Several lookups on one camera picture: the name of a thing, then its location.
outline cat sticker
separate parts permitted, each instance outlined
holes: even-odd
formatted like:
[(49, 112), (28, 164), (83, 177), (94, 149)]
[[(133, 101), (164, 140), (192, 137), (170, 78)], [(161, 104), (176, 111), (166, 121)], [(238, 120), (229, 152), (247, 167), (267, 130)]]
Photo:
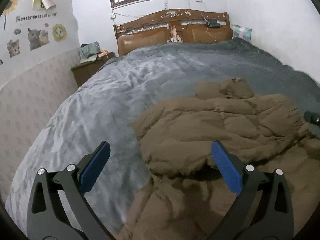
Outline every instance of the cat sticker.
[(49, 44), (49, 35), (46, 30), (30, 30), (28, 28), (28, 40), (30, 51)]
[(40, 41), (40, 45), (41, 46), (49, 44), (48, 31), (46, 31), (46, 30), (41, 30), (40, 31), (39, 41)]
[(20, 54), (19, 39), (16, 41), (10, 40), (7, 44), (7, 49), (9, 51), (10, 57), (14, 57)]
[(66, 28), (62, 25), (57, 23), (53, 28), (52, 28), (52, 35), (55, 41), (63, 41), (67, 37), (67, 31)]

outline gray blanket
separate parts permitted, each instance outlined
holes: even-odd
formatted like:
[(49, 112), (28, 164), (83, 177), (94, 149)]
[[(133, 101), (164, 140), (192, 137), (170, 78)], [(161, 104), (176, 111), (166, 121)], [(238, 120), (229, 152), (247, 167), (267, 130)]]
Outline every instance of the gray blanket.
[[(63, 170), (92, 153), (103, 140), (111, 157), (92, 191), (90, 206), (113, 234), (148, 174), (130, 122), (161, 99), (193, 96), (196, 81), (244, 77), (256, 94), (283, 93), (303, 113), (320, 109), (320, 90), (306, 74), (282, 65), (241, 39), (218, 44), (163, 44), (110, 60), (64, 101), (20, 164), (5, 208), (26, 233), (27, 207), (37, 170)], [(312, 130), (320, 134), (316, 127)], [(71, 224), (79, 228), (68, 202)]]

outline wooden headboard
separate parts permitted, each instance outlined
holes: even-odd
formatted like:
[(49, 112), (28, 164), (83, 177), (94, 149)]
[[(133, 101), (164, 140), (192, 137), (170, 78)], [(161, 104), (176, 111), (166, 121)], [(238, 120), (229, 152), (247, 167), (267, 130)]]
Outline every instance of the wooden headboard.
[[(208, 28), (207, 20), (220, 21), (220, 28)], [(217, 43), (231, 40), (229, 15), (188, 9), (171, 9), (114, 25), (119, 56), (130, 51), (167, 42)]]

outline wall sticker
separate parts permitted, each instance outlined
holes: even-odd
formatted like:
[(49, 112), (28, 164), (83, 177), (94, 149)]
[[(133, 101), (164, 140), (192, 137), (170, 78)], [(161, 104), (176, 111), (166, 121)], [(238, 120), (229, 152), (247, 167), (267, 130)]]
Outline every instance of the wall sticker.
[(33, 10), (47, 10), (50, 8), (56, 8), (56, 4), (52, 0), (33, 0)]
[(31, 51), (49, 44), (49, 35), (46, 30), (30, 30), (30, 28), (28, 28), (28, 40)]
[(52, 35), (55, 41), (63, 41), (67, 37), (67, 31), (66, 28), (60, 24), (57, 23), (53, 28), (52, 28)]
[(10, 57), (14, 57), (20, 54), (19, 39), (16, 41), (10, 40), (7, 44), (7, 49), (9, 51)]
[(16, 22), (23, 22), (23, 21), (28, 21), (28, 20), (34, 20), (34, 19), (40, 19), (40, 18), (50, 18), (51, 16), (56, 16), (57, 13), (44, 13), (44, 14), (39, 14), (39, 15), (30, 15), (30, 16), (25, 16), (21, 17), (20, 15), (16, 17)]
[(5, 7), (2, 15), (4, 15), (4, 27), (3, 29), (5, 30), (5, 23), (7, 22), (7, 14), (9, 12), (12, 12), (15, 10), (16, 6), (18, 4), (18, 0), (10, 0), (7, 6)]
[(21, 33), (21, 29), (15, 29), (14, 30), (14, 34), (17, 36), (18, 34), (20, 34)]

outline white wall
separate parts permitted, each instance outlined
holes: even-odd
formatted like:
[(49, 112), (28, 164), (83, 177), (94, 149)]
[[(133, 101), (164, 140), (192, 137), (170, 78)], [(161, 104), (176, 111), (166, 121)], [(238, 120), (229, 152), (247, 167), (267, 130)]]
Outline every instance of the white wall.
[[(53, 0), (57, 8), (48, 10), (47, 13), (57, 12), (55, 17), (31, 19), (23, 22), (16, 22), (17, 16), (31, 16), (44, 14), (46, 11), (33, 11), (32, 0), (18, 0), (16, 9), (7, 15), (6, 29), (4, 30), (4, 16), (0, 17), (0, 59), (3, 64), (0, 66), (0, 88), (3, 87), (14, 77), (20, 75), (29, 68), (55, 57), (63, 52), (75, 49), (79, 46), (77, 36), (77, 24), (73, 16), (71, 0)], [(67, 38), (63, 41), (56, 42), (52, 36), (52, 27), (57, 24), (63, 24), (67, 30)], [(49, 44), (29, 50), (28, 28), (44, 30), (49, 34)], [(14, 34), (15, 29), (21, 29), (19, 35)], [(7, 43), (9, 40), (16, 41), (19, 39), (20, 54), (10, 58)]]
[(29, 147), (60, 104), (77, 90), (70, 71), (79, 64), (77, 52), (73, 49), (50, 58), (10, 80), (0, 90), (0, 197), (3, 202)]
[(251, 43), (320, 82), (320, 15), (311, 0), (227, 0), (232, 24)]
[[(127, 5), (114, 12), (123, 15), (147, 15), (165, 9), (165, 0), (151, 0)], [(168, 9), (188, 9), (188, 0), (167, 0)], [(113, 31), (114, 22), (110, 20), (112, 13), (110, 0), (72, 0), (73, 12), (78, 21), (78, 36), (80, 43), (98, 41), (100, 46), (109, 51), (118, 53), (116, 38)], [(227, 4), (225, 0), (203, 0), (197, 3), (190, 0), (191, 9), (208, 10), (210, 12), (225, 12)], [(133, 21), (140, 17), (122, 17), (116, 15), (116, 24)]]

